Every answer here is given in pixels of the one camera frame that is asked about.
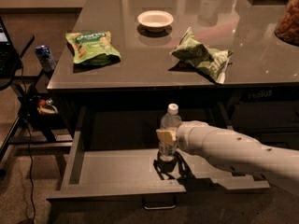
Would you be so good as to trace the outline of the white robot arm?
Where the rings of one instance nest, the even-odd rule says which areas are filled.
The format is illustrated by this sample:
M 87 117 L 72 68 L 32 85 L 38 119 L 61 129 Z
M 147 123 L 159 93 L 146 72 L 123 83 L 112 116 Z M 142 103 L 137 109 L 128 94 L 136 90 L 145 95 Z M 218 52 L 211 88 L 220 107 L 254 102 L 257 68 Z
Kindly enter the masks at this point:
M 233 130 L 201 121 L 182 122 L 177 128 L 158 129 L 159 141 L 204 158 L 222 170 L 261 175 L 267 180 L 299 182 L 299 151 L 270 147 Z

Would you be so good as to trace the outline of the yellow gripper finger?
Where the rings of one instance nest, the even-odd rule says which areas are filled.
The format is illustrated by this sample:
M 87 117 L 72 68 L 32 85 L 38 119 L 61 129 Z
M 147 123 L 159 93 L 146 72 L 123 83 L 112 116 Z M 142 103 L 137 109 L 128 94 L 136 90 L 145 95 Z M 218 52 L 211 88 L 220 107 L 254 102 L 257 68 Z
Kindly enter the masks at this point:
M 177 140 L 177 131 L 175 129 L 157 129 L 156 134 L 159 141 L 173 146 Z

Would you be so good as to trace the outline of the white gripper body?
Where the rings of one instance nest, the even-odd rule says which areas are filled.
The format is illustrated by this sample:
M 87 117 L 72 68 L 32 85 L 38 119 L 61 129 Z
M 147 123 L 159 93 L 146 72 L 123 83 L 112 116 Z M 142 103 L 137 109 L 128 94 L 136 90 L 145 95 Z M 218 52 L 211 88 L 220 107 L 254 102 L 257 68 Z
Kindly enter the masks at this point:
M 177 129 L 178 148 L 191 155 L 199 155 L 209 132 L 209 125 L 202 121 L 185 121 Z

